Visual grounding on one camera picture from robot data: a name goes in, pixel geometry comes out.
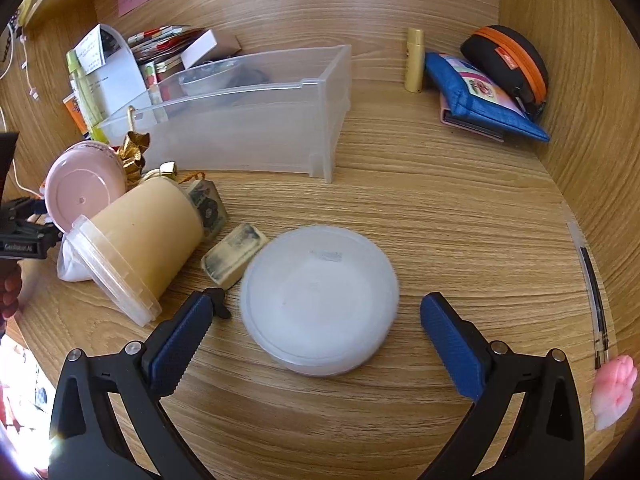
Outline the person's hand on handle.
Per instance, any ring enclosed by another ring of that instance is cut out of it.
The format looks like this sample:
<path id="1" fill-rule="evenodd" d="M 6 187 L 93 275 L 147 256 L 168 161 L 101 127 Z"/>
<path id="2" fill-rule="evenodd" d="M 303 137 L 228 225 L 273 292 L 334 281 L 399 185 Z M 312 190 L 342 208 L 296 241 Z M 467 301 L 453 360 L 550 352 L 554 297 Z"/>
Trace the person's hand on handle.
<path id="1" fill-rule="evenodd" d="M 2 260 L 0 264 L 1 323 L 6 322 L 16 313 L 22 286 L 22 268 L 18 262 Z"/>

